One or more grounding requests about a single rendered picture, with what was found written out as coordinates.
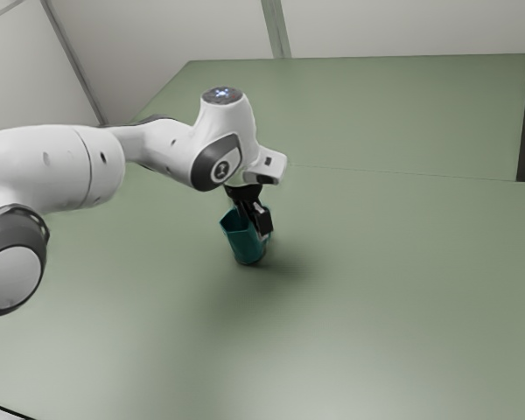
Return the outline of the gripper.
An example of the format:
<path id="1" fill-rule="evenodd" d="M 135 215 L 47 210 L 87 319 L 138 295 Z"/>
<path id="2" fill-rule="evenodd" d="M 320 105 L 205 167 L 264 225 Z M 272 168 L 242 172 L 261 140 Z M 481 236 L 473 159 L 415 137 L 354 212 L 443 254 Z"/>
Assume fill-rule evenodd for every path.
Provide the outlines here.
<path id="1" fill-rule="evenodd" d="M 259 195 L 263 190 L 262 185 L 224 185 L 224 190 L 236 207 L 248 206 L 249 218 L 259 235 L 269 235 L 274 230 L 270 210 L 259 200 Z"/>

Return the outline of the teal faceted mug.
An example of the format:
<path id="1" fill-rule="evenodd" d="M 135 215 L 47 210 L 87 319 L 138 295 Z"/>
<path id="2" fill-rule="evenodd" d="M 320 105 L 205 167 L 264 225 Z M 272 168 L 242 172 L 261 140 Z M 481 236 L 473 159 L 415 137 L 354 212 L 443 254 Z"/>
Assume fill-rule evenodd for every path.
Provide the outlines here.
<path id="1" fill-rule="evenodd" d="M 230 208 L 222 216 L 220 227 L 238 263 L 250 265 L 264 257 L 272 234 L 261 235 L 255 223 L 247 216 L 240 215 L 236 207 Z"/>

